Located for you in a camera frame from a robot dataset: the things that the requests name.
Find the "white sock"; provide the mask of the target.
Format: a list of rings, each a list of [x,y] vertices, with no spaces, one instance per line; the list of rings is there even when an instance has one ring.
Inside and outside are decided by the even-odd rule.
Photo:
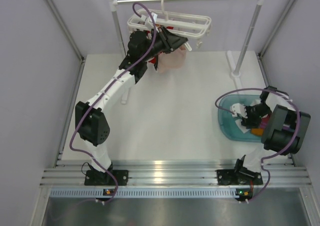
[[[243,134],[245,134],[245,133],[247,133],[248,131],[250,131],[250,129],[248,129],[248,128],[246,128],[245,126],[243,126],[243,125],[242,125],[242,122],[243,122],[243,121],[242,121],[241,119],[237,119],[237,120],[235,121],[238,129],[239,129]]]

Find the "pink sock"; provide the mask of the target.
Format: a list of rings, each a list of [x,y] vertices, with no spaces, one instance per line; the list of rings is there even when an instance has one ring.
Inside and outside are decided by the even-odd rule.
[[[158,73],[164,73],[171,69],[181,68],[186,60],[187,50],[185,47],[180,47],[177,50],[165,54],[162,53],[158,56],[158,63],[156,71]]]

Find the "white plastic clip hanger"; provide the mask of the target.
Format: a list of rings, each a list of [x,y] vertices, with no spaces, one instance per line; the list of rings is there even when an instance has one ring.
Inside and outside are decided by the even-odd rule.
[[[165,10],[165,0],[161,0],[160,10],[151,10],[157,14],[156,26],[164,26],[171,33],[195,40],[196,48],[201,48],[203,44],[203,37],[210,33],[212,27],[212,20],[208,16],[192,15],[169,12]],[[138,14],[149,16],[145,9],[137,11]],[[152,28],[146,27],[136,14],[131,16],[127,22],[129,31],[150,31]]]

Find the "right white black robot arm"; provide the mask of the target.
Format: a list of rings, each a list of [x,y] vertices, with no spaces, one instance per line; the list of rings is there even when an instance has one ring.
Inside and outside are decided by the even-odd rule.
[[[300,111],[289,99],[287,93],[276,87],[258,89],[261,92],[256,104],[234,103],[229,108],[221,106],[228,96],[239,93],[243,98],[246,89],[238,89],[219,96],[214,105],[219,112],[227,113],[238,123],[239,129],[262,130],[260,141],[264,150],[273,151],[270,156],[254,153],[237,159],[233,169],[221,169],[217,172],[219,185],[262,185],[261,172],[270,172],[265,168],[266,161],[277,156],[296,154],[300,150],[308,129],[311,116]]]

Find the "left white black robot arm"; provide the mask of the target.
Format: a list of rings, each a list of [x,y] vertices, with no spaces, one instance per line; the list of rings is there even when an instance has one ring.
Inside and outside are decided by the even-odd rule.
[[[128,52],[111,80],[91,99],[75,106],[75,130],[85,142],[91,162],[85,173],[86,186],[126,185],[128,171],[114,170],[108,154],[110,126],[107,112],[145,74],[147,63],[159,54],[170,54],[188,42],[186,37],[171,33],[165,27],[131,33]]]

